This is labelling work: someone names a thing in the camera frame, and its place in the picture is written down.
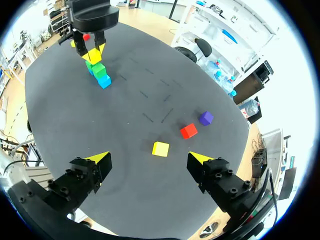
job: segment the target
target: yellow cube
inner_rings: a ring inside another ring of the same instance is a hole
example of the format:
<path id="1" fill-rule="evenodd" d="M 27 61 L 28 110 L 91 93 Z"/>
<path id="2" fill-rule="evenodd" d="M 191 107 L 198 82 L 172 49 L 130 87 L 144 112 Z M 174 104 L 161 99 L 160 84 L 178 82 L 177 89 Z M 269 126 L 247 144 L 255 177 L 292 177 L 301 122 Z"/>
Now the yellow cube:
<path id="1" fill-rule="evenodd" d="M 157 155 L 160 157 L 167 157 L 168 151 L 169 151 L 169 144 L 168 143 L 156 141 L 153 144 L 153 149 L 152 149 L 153 155 Z"/>

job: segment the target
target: white wall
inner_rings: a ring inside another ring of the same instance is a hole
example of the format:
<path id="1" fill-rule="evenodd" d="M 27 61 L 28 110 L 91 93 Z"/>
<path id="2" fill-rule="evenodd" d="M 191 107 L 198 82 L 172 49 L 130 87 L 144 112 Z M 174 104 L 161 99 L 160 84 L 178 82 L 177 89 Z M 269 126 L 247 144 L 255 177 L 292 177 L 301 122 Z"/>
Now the white wall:
<path id="1" fill-rule="evenodd" d="M 41 31 L 48 29 L 50 18 L 43 16 L 43 10 L 46 8 L 45 2 L 39 2 L 30 6 L 20 17 L 17 17 L 2 41 L 2 49 L 8 59 L 13 56 L 13 44 L 18 43 L 22 30 L 26 30 L 31 38 L 35 38 Z"/>

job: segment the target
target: cable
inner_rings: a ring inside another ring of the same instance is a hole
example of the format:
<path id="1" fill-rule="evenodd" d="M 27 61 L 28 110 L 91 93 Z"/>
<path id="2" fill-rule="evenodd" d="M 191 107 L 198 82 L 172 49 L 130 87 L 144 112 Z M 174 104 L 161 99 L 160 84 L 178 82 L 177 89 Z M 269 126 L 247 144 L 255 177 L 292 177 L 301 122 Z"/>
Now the cable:
<path id="1" fill-rule="evenodd" d="M 266 189 L 267 189 L 267 184 L 268 184 L 268 179 L 270 177 L 270 172 L 272 172 L 271 168 L 268 168 L 265 174 L 265 179 L 262 185 L 262 188 L 259 192 L 258 197 L 255 199 L 252 207 L 246 212 L 246 214 L 237 222 L 233 225 L 233 227 L 228 230 L 227 232 L 229 234 L 233 233 L 237 228 L 239 228 L 241 225 L 243 225 L 248 218 L 251 216 L 251 214 L 254 212 L 254 210 L 256 209 L 256 207 L 258 206 L 258 204 L 260 203 L 262 197 L 264 196 Z"/>
<path id="2" fill-rule="evenodd" d="M 270 184 L 271 184 L 271 191 L 272 191 L 272 199 L 274 203 L 274 208 L 275 208 L 275 219 L 273 226 L 276 225 L 277 219 L 278 219 L 278 208 L 277 208 L 277 200 L 276 200 L 276 194 L 275 194 L 275 188 L 274 188 L 274 181 L 272 179 L 272 173 L 270 174 Z"/>
<path id="3" fill-rule="evenodd" d="M 32 133 L 30 133 L 28 136 L 26 136 L 25 141 L 27 141 L 28 137 L 30 137 Z"/>
<path id="4" fill-rule="evenodd" d="M 6 135 L 3 131 L 1 131 L 0 130 L 0 133 L 2 133 L 3 135 L 5 135 L 6 137 L 8 137 L 8 138 L 12 138 L 12 139 L 14 139 L 17 143 L 19 143 L 19 141 L 17 140 L 17 139 L 15 139 L 13 136 L 8 136 L 8 135 Z"/>
<path id="5" fill-rule="evenodd" d="M 21 147 L 21 146 L 24 145 L 24 144 L 28 144 L 28 143 L 30 143 L 30 142 L 32 142 L 32 141 L 34 141 L 34 139 L 30 139 L 30 140 L 28 140 L 28 141 L 25 141 L 25 142 L 20 143 L 19 145 L 17 145 L 17 146 L 12 150 L 12 152 L 9 153 L 9 156 L 14 156 L 15 153 L 16 153 L 16 151 L 17 151 L 17 149 L 18 149 L 19 147 Z"/>
<path id="6" fill-rule="evenodd" d="M 173 32 L 172 32 L 172 31 L 174 31 L 174 30 L 176 30 L 176 31 L 177 31 L 177 29 L 170 29 L 170 30 L 169 30 L 169 33 L 171 33 L 171 34 L 175 35 L 175 33 L 173 33 Z"/>
<path id="7" fill-rule="evenodd" d="M 26 161 L 26 160 L 13 161 L 13 162 L 10 162 L 10 163 L 5 167 L 5 169 L 4 169 L 4 171 L 3 171 L 3 175 L 5 175 L 6 171 L 8 170 L 8 168 L 9 168 L 12 164 L 22 163 L 22 162 L 43 163 L 43 161 Z"/>

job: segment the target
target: desk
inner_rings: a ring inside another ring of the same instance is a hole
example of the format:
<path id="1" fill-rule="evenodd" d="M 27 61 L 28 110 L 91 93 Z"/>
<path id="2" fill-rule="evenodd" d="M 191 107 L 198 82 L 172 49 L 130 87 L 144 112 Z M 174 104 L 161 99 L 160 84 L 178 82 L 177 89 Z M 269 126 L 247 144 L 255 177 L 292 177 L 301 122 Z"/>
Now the desk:
<path id="1" fill-rule="evenodd" d="M 110 151 L 110 174 L 80 209 L 121 236 L 187 239 L 217 208 L 187 171 L 188 152 L 224 157 L 237 171 L 247 121 L 200 67 L 160 40 L 122 23 L 105 37 L 106 89 L 68 42 L 27 70 L 27 113 L 42 159 L 57 178 L 75 157 Z M 197 119 L 204 111 L 214 115 L 209 126 Z M 190 123 L 198 134 L 185 140 L 180 128 Z M 170 144 L 168 157 L 151 154 L 156 141 Z"/>

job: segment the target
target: black tape mark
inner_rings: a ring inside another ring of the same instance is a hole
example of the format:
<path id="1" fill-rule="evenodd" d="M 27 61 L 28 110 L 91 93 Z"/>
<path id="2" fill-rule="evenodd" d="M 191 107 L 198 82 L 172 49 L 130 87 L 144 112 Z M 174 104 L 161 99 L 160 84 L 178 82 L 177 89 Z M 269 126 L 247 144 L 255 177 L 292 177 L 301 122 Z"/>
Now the black tape mark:
<path id="1" fill-rule="evenodd" d="M 163 101 L 167 101 L 170 98 L 171 95 L 168 95 Z"/>
<path id="2" fill-rule="evenodd" d="M 142 115 L 145 116 L 150 122 L 152 122 L 152 123 L 154 122 L 150 117 L 147 116 L 147 114 L 142 113 Z"/>
<path id="3" fill-rule="evenodd" d="M 162 79 L 160 79 L 161 82 L 163 82 L 165 85 L 170 86 L 168 83 L 166 83 L 165 81 L 163 81 Z"/>
<path id="4" fill-rule="evenodd" d="M 126 80 L 127 81 L 127 79 L 124 77 L 124 76 L 122 76 L 121 74 L 119 74 L 120 75 L 120 77 L 122 77 L 124 80 Z"/>
<path id="5" fill-rule="evenodd" d="M 172 79 L 172 81 L 173 81 L 175 84 L 177 84 L 180 88 L 182 88 L 181 84 L 178 83 L 176 80 Z"/>
<path id="6" fill-rule="evenodd" d="M 146 98 L 148 98 L 148 96 L 147 96 L 144 92 L 140 91 L 140 93 L 141 93 L 143 96 L 145 96 Z"/>
<path id="7" fill-rule="evenodd" d="M 165 119 L 169 116 L 169 114 L 173 111 L 174 109 L 171 108 L 170 111 L 165 115 L 164 119 L 162 119 L 161 123 L 163 124 Z"/>
<path id="8" fill-rule="evenodd" d="M 154 74 L 152 71 L 150 71 L 148 68 L 145 68 L 146 71 L 148 71 L 151 74 Z"/>
<path id="9" fill-rule="evenodd" d="M 133 58 L 129 57 L 129 59 L 133 62 L 135 62 L 136 64 L 138 64 L 139 62 L 137 60 L 134 60 Z"/>

